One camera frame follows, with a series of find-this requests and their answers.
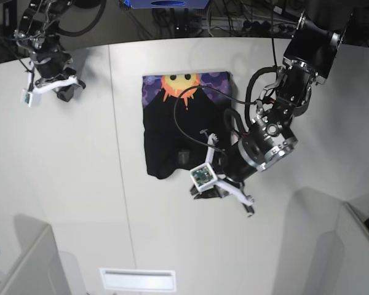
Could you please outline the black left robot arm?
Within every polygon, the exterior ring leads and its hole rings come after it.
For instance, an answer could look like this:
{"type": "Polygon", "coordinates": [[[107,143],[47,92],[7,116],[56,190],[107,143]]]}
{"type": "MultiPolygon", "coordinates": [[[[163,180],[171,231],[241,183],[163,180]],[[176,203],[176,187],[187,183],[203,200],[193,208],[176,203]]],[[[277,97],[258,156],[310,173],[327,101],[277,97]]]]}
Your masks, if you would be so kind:
{"type": "Polygon", "coordinates": [[[245,111],[224,112],[224,121],[234,119],[236,143],[223,153],[214,167],[217,137],[208,138],[205,162],[191,170],[190,190],[195,199],[233,195],[248,214],[254,214],[244,182],[267,170],[293,152],[297,138],[292,120],[306,112],[312,86],[325,83],[356,8],[363,1],[306,1],[282,66],[259,69],[250,79],[245,111]]]}

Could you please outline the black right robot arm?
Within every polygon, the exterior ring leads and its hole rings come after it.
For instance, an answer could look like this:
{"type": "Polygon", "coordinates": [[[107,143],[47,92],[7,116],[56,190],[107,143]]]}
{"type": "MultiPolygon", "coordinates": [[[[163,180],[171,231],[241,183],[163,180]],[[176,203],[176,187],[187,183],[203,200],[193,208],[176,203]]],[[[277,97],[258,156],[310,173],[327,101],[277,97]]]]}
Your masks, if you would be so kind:
{"type": "Polygon", "coordinates": [[[37,106],[42,95],[53,91],[57,98],[69,102],[77,88],[86,84],[77,77],[71,67],[72,56],[60,42],[61,36],[79,37],[88,33],[101,19],[106,1],[31,1],[14,31],[18,47],[29,53],[31,69],[28,69],[28,84],[22,90],[22,101],[29,107],[37,106]],[[80,31],[60,28],[61,17],[72,6],[81,8],[99,7],[92,22],[80,31]]]}

